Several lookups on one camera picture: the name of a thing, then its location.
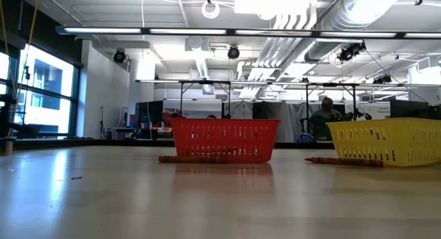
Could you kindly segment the black equipment by window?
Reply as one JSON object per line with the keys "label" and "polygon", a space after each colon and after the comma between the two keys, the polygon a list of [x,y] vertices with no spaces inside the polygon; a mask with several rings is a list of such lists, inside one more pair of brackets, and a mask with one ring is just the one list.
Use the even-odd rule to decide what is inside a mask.
{"label": "black equipment by window", "polygon": [[0,94],[0,102],[4,103],[3,106],[0,106],[0,138],[6,138],[8,133],[13,130],[18,132],[18,138],[36,138],[38,136],[38,131],[33,127],[10,122],[12,106],[17,104],[11,94]]}

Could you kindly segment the black metal rig frame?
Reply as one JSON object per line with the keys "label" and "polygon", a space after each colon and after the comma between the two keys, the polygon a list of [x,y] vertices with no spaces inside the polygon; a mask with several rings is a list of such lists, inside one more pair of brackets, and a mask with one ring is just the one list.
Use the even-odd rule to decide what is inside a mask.
{"label": "black metal rig frame", "polygon": [[356,109],[356,87],[358,84],[356,83],[305,83],[305,91],[306,91],[306,119],[309,121],[309,95],[313,92],[309,87],[341,87],[343,90],[346,90],[353,98],[353,108]]}
{"label": "black metal rig frame", "polygon": [[178,81],[181,84],[180,89],[180,113],[183,114],[183,95],[186,93],[186,90],[184,90],[184,84],[189,83],[189,87],[191,87],[193,84],[197,83],[199,85],[214,85],[217,84],[220,87],[224,88],[225,85],[228,86],[228,90],[225,90],[228,96],[228,113],[225,113],[225,106],[223,105],[223,100],[221,101],[221,117],[222,118],[231,118],[231,93],[232,93],[232,82],[231,81],[213,81],[213,80],[179,80]]}

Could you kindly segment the grey fabric curtain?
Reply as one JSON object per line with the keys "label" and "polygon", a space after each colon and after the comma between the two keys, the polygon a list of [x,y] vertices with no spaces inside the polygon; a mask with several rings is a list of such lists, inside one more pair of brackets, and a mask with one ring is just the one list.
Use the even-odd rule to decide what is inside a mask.
{"label": "grey fabric curtain", "polygon": [[276,103],[276,119],[280,120],[276,142],[296,143],[302,133],[300,120],[306,117],[306,103]]}

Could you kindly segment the large dark-framed window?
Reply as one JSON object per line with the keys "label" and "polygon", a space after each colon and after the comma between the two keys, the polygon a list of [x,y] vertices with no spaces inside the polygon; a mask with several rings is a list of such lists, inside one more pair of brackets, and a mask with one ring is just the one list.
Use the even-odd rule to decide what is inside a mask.
{"label": "large dark-framed window", "polygon": [[31,138],[75,134],[79,68],[38,47],[0,48],[0,96],[13,99],[8,121]]}

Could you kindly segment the red plastic basket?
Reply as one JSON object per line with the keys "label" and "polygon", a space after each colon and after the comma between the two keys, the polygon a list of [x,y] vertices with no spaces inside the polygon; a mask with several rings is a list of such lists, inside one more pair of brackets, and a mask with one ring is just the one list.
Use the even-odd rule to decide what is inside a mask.
{"label": "red plastic basket", "polygon": [[172,118],[177,156],[219,157],[228,163],[271,160],[278,119]]}

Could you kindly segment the white fabric cover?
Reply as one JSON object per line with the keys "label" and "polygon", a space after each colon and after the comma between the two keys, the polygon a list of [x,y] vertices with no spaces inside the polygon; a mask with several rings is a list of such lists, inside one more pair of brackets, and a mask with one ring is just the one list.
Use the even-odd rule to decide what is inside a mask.
{"label": "white fabric cover", "polygon": [[253,119],[253,103],[245,101],[224,103],[224,113],[230,118]]}

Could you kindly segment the yellow plastic basket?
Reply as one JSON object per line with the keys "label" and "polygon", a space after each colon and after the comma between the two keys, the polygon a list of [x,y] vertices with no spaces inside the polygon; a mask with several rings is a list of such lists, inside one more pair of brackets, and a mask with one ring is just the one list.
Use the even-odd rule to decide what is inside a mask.
{"label": "yellow plastic basket", "polygon": [[441,121],[388,118],[328,123],[337,157],[413,167],[441,163]]}

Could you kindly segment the person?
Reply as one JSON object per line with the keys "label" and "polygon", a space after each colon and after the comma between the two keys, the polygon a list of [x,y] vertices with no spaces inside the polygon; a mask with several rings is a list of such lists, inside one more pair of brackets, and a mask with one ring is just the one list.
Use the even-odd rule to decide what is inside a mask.
{"label": "person", "polygon": [[316,110],[310,117],[312,136],[317,141],[330,141],[331,132],[327,123],[338,122],[341,118],[342,114],[334,109],[333,100],[329,97],[325,97],[322,100],[321,108]]}

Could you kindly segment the orange crayon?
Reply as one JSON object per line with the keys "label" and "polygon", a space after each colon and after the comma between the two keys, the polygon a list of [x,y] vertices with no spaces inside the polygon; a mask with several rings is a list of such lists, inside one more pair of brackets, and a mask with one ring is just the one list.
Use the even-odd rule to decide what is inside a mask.
{"label": "orange crayon", "polygon": [[220,156],[159,156],[160,163],[226,163]]}
{"label": "orange crayon", "polygon": [[326,165],[355,165],[355,166],[364,166],[364,167],[383,167],[383,162],[381,160],[324,158],[324,157],[311,157],[311,158],[306,158],[305,160],[310,163],[326,164]]}

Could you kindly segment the background desk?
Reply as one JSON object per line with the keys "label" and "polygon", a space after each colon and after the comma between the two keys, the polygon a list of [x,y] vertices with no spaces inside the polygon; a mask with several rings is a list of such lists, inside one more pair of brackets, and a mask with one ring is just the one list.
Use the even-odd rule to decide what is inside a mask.
{"label": "background desk", "polygon": [[111,131],[112,140],[125,140],[138,132],[137,128],[133,127],[113,127]]}

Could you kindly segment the black overhead light bar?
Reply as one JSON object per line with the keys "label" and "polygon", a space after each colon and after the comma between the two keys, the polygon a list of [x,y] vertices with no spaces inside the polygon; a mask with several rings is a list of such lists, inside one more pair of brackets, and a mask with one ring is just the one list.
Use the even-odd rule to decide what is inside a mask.
{"label": "black overhead light bar", "polygon": [[441,32],[377,32],[329,30],[275,30],[275,29],[209,29],[209,28],[100,28],[62,27],[61,35],[155,35],[155,36],[219,36],[219,37],[278,37],[311,39],[391,39],[391,40],[441,40]]}

